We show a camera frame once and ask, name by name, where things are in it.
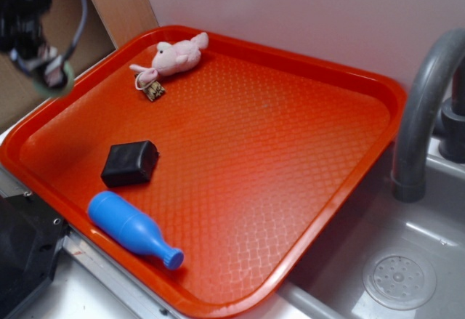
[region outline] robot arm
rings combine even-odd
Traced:
[[[38,91],[59,97],[73,87],[74,75],[67,60],[84,29],[87,2],[81,0],[82,16],[68,50],[58,55],[44,37],[41,16],[48,12],[52,0],[0,0],[0,52],[25,75],[34,80]]]

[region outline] black sponge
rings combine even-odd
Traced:
[[[112,145],[101,177],[107,187],[149,182],[157,160],[151,141]]]

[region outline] plush toy ear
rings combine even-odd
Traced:
[[[176,64],[181,65],[183,63],[186,63],[187,58],[188,58],[187,55],[176,56]]]
[[[157,44],[157,50],[158,52],[162,52],[163,50],[168,49],[170,46],[171,46],[170,43],[161,41],[160,43]]]

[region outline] black object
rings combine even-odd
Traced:
[[[66,223],[37,195],[0,197],[0,318],[13,318],[52,281]]]
[[[52,0],[0,0],[0,51],[16,49],[25,59],[36,57],[45,42],[40,16],[51,6]]]
[[[454,163],[465,163],[465,113],[453,109],[453,99],[442,104],[441,119],[445,136],[439,146],[441,155]]]
[[[149,182],[157,160],[151,141],[112,145],[101,177],[107,187]]]

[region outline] faucet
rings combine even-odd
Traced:
[[[425,195],[426,155],[440,108],[445,133],[439,152],[450,161],[465,163],[464,58],[465,28],[453,29],[434,43],[416,74],[392,163],[392,193],[399,201],[414,202]],[[452,97],[442,102],[451,81]]]

